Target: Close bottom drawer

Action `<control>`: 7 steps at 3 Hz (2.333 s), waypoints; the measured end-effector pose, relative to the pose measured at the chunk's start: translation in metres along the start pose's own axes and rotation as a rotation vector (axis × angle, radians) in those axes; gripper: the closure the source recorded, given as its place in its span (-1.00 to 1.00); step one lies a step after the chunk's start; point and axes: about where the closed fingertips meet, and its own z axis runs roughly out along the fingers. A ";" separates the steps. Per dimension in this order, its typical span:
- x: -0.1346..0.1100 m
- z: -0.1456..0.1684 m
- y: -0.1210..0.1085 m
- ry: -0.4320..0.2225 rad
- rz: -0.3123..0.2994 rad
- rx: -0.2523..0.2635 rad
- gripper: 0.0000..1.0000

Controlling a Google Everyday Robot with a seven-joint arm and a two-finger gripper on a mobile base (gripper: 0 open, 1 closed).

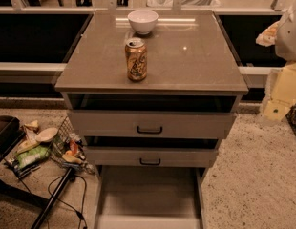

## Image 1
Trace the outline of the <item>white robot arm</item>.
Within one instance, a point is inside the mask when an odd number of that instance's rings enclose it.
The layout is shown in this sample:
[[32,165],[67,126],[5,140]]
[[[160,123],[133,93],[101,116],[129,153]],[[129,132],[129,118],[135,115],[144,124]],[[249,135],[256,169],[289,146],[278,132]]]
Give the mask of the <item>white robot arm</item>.
[[291,5],[281,19],[256,38],[261,46],[275,46],[275,53],[286,63],[272,71],[265,87],[261,113],[272,121],[281,121],[296,104],[296,3]]

